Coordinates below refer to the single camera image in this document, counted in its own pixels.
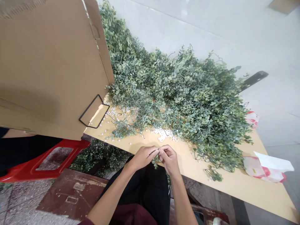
black pants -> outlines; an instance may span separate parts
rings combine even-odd
[[[115,173],[109,180],[100,198],[120,175],[122,170],[123,168]],[[153,164],[150,163],[146,167],[135,172],[125,187],[118,205],[132,203],[143,206],[153,216],[158,225],[169,224],[170,195],[166,170],[164,167],[158,166],[156,170],[154,169]]]

person's right hand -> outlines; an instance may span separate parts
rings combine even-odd
[[[170,145],[163,145],[159,148],[159,156],[165,165],[166,172],[171,178],[181,177],[177,154]]]

brown box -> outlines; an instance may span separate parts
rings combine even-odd
[[[1,127],[80,140],[79,117],[114,83],[97,2],[85,2],[89,18],[81,0],[1,2]]]

finger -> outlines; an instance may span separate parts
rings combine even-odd
[[[154,157],[159,153],[159,151],[156,149],[155,151],[153,151],[147,158],[149,159],[154,159]]]
[[[174,151],[170,145],[163,145],[160,147],[160,149],[165,150],[165,151]]]
[[[165,153],[164,150],[162,150],[161,148],[159,149],[159,153],[160,153],[160,156],[161,158],[164,160],[164,161],[168,161],[170,158],[168,157],[168,155]]]
[[[147,152],[150,155],[151,152],[153,152],[154,150],[157,150],[158,147],[156,147],[155,145],[151,146],[151,147],[147,147]]]

table top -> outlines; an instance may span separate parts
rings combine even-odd
[[[105,114],[106,109],[105,106],[101,105],[91,122],[94,124],[99,123]],[[105,141],[106,137],[111,136],[113,130],[115,130],[115,125],[113,124],[112,118],[108,116],[101,122],[101,126],[97,129],[87,127],[84,133]],[[267,155],[266,149],[257,132],[253,130],[250,136],[254,142],[253,145],[248,143],[237,145],[237,147],[243,151],[243,155],[255,156],[254,151]],[[223,181],[214,182],[204,172],[204,169],[208,168],[209,163],[194,159],[194,146],[191,143],[182,141],[176,142],[168,137],[163,142],[160,142],[158,139],[159,137],[159,134],[151,133],[150,130],[148,130],[147,132],[144,131],[143,135],[138,134],[136,136],[126,137],[120,139],[120,141],[117,138],[115,138],[114,141],[109,139],[107,140],[107,143],[132,154],[135,154],[141,146],[155,145],[160,147],[169,144],[177,153],[179,168],[182,175],[279,215],[292,222],[300,223],[299,214],[282,183],[271,183],[253,178],[241,169],[236,169],[234,173],[219,169],[218,172],[222,174]]]

